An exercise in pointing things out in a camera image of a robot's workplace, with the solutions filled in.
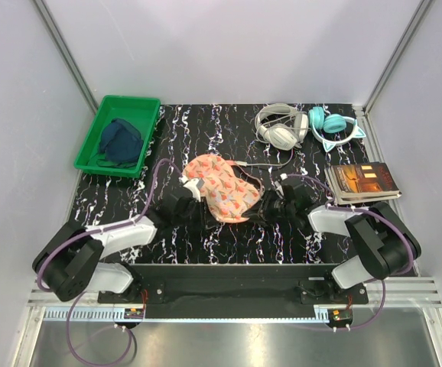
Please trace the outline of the pink mesh laundry bag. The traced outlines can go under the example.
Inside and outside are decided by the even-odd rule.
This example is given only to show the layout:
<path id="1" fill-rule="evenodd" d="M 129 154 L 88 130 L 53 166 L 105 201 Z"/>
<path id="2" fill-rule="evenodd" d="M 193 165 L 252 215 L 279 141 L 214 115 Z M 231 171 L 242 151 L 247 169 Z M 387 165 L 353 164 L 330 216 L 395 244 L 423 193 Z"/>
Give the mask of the pink mesh laundry bag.
<path id="1" fill-rule="evenodd" d="M 182 170 L 188 179 L 202 178 L 201 199 L 207 204 L 210 214 L 219 222 L 238 224 L 247 222 L 243 213 L 260 197 L 265 188 L 262 182 L 251 175 L 243 179 L 234 171 L 240 168 L 234 161 L 219 155 L 203 154 L 191 160 Z"/>

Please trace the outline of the navy blue bra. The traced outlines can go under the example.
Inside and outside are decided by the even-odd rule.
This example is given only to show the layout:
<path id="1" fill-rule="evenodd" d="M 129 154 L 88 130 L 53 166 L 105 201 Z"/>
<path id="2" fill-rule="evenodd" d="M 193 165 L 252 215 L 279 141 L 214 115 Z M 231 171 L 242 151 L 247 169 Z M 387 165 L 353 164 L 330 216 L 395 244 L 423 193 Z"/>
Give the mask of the navy blue bra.
<path id="1" fill-rule="evenodd" d="M 115 118 L 102 130 L 96 164 L 99 167 L 134 167 L 143 144 L 141 132 L 136 127 L 124 119 Z"/>

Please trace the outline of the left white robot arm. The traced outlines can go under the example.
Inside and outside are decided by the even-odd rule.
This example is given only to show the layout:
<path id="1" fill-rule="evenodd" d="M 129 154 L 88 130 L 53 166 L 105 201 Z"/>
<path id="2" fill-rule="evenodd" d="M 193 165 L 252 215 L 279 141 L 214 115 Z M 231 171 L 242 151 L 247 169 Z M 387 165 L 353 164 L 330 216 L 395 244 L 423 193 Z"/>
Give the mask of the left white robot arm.
<path id="1" fill-rule="evenodd" d="M 115 302 L 131 303 L 144 293 L 143 277 L 124 262 L 107 263 L 107 257 L 148 245 L 177 226 L 200 232 L 217 223 L 205 199 L 180 189 L 158 206 L 145 207 L 135 218 L 91 227 L 65 222 L 33 260 L 32 268 L 38 287 L 62 302 L 97 291 Z"/>

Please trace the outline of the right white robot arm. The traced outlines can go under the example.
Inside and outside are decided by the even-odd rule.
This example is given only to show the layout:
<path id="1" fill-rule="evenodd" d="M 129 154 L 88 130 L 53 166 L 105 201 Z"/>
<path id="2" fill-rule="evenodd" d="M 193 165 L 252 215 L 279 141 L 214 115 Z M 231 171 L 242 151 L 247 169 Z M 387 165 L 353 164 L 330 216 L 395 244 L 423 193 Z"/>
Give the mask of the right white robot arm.
<path id="1" fill-rule="evenodd" d="M 351 259 L 337 265 L 323 278 L 303 280 L 298 288 L 314 300 L 340 303 L 351 288 L 411 270 L 421 256 L 421 246 L 395 211 L 385 202 L 356 209 L 313 201 L 300 185 L 268 190 L 243 216 L 261 226 L 281 222 L 314 232 L 349 238 L 356 250 Z"/>

